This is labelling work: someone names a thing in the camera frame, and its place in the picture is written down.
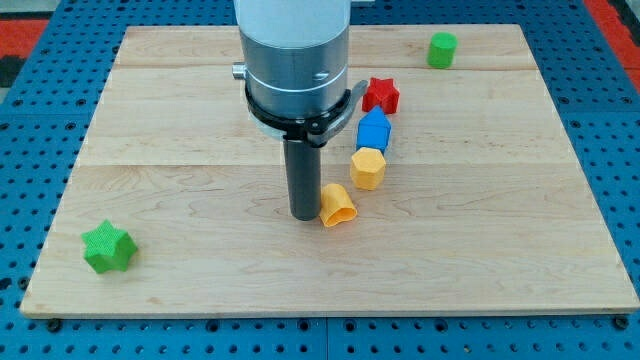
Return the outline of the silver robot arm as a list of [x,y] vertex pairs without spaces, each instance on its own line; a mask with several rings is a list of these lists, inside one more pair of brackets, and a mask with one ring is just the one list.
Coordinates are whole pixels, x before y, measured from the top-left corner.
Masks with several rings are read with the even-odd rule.
[[323,143],[344,127],[356,94],[348,88],[349,0],[235,0],[251,115],[287,139]]

